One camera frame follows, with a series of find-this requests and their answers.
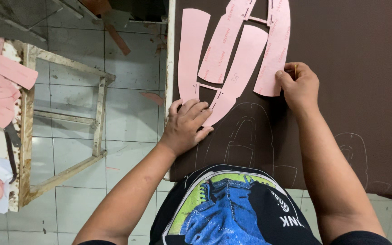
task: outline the white tile floor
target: white tile floor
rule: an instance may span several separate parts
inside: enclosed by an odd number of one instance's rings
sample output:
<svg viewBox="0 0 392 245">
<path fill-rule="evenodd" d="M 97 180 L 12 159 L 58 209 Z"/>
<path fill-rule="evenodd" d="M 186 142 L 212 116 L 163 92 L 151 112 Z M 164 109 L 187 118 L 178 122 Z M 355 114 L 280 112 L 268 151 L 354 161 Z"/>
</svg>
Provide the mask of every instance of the white tile floor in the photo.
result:
<svg viewBox="0 0 392 245">
<path fill-rule="evenodd" d="M 19 21 L 31 25 L 56 9 L 50 0 L 12 3 Z M 89 16 L 78 20 L 60 11 L 34 30 L 48 37 L 41 42 L 0 21 L 0 36 L 34 44 L 84 64 L 105 69 L 116 75 L 108 89 L 104 141 L 108 156 L 77 176 L 37 198 L 19 213 L 0 214 L 0 245 L 53 244 L 69 245 L 90 214 L 109 190 L 149 151 L 162 135 L 163 106 L 142 97 L 139 92 L 164 96 L 166 52 L 155 53 L 165 26 L 129 23 L 116 26 L 131 53 L 123 56 L 102 25 Z M 37 63 L 35 108 L 81 116 L 95 116 L 98 79 L 65 67 Z M 67 121 L 34 118 L 31 184 L 91 155 L 93 129 Z M 149 242 L 149 230 L 173 183 L 162 181 L 142 219 L 129 238 L 130 245 Z M 301 208 L 314 235 L 319 238 L 314 207 L 307 191 L 288 190 Z M 378 218 L 392 241 L 392 200 L 370 194 Z"/>
</svg>

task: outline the wooden frame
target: wooden frame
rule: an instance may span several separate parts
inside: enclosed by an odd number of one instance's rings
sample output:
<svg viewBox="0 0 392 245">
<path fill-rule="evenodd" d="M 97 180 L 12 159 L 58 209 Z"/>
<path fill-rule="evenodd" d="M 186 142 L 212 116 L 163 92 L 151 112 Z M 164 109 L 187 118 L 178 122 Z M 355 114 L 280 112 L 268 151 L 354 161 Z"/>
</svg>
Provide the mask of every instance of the wooden frame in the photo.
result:
<svg viewBox="0 0 392 245">
<path fill-rule="evenodd" d="M 23 44 L 24 51 L 24 65 L 33 70 L 36 69 L 36 59 L 43 59 L 52 63 L 62 64 L 71 67 L 78 71 L 87 72 L 100 77 L 98 103 L 96 106 L 96 118 L 86 118 L 72 115 L 65 115 L 61 113 L 52 113 L 45 111 L 34 111 L 34 87 L 30 90 L 22 91 L 21 99 L 21 142 L 20 149 L 20 165 L 19 165 L 19 208 L 27 205 L 32 200 L 39 197 L 41 194 L 49 191 L 55 186 L 61 184 L 70 177 L 81 172 L 88 166 L 96 163 L 107 155 L 106 150 L 101 150 L 102 128 L 105 117 L 105 99 L 107 97 L 107 87 L 116 78 L 115 75 L 103 72 L 99 69 L 89 67 L 85 64 L 67 59 L 57 54 L 40 49 L 31 44 Z M 79 123 L 87 123 L 95 126 L 95 135 L 93 139 L 93 153 L 92 156 L 73 165 L 67 170 L 43 181 L 36 186 L 30 187 L 30 172 L 31 172 L 31 142 L 33 138 L 33 114 L 56 118 L 61 120 L 68 120 Z"/>
<path fill-rule="evenodd" d="M 169 25 L 167 32 L 167 68 L 166 68 L 166 92 L 164 103 L 164 120 L 165 126 L 169 116 L 169 107 L 173 102 L 173 66 L 175 62 L 175 10 L 176 0 L 169 0 Z M 170 169 L 163 178 L 165 181 L 170 181 Z"/>
</svg>

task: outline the person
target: person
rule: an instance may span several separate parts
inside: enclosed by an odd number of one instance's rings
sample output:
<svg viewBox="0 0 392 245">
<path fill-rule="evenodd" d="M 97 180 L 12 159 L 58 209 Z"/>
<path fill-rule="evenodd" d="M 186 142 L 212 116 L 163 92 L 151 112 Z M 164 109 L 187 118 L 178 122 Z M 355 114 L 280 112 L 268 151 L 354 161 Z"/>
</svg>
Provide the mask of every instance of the person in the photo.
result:
<svg viewBox="0 0 392 245">
<path fill-rule="evenodd" d="M 276 73 L 299 127 L 305 183 L 323 244 L 391 244 L 354 171 L 323 116 L 319 79 L 292 62 L 293 81 Z M 177 156 L 196 146 L 213 127 L 198 131 L 212 110 L 198 99 L 172 103 L 160 141 L 110 191 L 73 244 L 126 245 L 156 187 Z M 300 208 L 268 174 L 224 164 L 188 175 L 169 192 L 151 228 L 150 244 L 320 244 Z"/>
</svg>

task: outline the black t-shirt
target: black t-shirt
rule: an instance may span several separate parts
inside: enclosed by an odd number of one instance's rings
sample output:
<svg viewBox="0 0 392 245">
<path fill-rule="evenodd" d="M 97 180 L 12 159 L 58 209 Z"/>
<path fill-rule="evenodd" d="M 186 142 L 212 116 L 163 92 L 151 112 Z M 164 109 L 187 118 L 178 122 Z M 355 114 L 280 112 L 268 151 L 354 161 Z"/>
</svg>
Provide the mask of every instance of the black t-shirt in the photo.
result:
<svg viewBox="0 0 392 245">
<path fill-rule="evenodd" d="M 158 211 L 150 239 L 150 245 L 321 244 L 300 208 L 272 177 L 224 164 L 195 171 L 173 187 Z M 391 243 L 372 232 L 352 231 L 331 244 Z"/>
</svg>

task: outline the shoelace graphic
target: shoelace graphic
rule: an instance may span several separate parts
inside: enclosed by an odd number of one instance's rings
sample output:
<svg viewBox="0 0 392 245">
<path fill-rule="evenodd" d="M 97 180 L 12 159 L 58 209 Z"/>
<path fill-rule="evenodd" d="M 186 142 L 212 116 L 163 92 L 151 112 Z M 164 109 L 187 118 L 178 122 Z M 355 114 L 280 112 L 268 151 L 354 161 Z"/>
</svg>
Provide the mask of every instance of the shoelace graphic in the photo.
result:
<svg viewBox="0 0 392 245">
<path fill-rule="evenodd" d="M 203 191 L 200 194 L 204 195 L 203 197 L 200 197 L 200 199 L 203 200 L 201 203 L 209 201 L 209 199 L 210 199 L 210 184 L 209 183 L 203 183 L 201 185 L 200 190 Z"/>
</svg>

